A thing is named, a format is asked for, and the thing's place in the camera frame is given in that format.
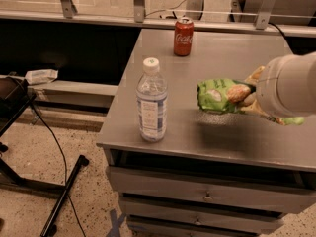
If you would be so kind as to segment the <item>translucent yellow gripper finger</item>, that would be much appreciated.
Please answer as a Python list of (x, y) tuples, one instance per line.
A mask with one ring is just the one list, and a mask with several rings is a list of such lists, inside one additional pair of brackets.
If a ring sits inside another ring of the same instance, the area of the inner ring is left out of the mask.
[(261, 73), (264, 71), (265, 67), (260, 66), (258, 67), (251, 75), (249, 75), (246, 79), (245, 82), (250, 85), (256, 85), (259, 81)]
[(260, 118), (284, 125), (284, 121), (281, 118), (274, 118), (261, 108), (255, 93), (250, 94), (241, 101), (238, 104), (238, 108), (241, 112), (247, 115), (259, 116)]

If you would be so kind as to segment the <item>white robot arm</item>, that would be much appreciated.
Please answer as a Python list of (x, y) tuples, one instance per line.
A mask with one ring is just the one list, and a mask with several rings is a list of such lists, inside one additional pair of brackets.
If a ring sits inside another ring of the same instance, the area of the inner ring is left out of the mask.
[(246, 80), (255, 92), (240, 110), (281, 125), (316, 114), (316, 53), (286, 55), (257, 68)]

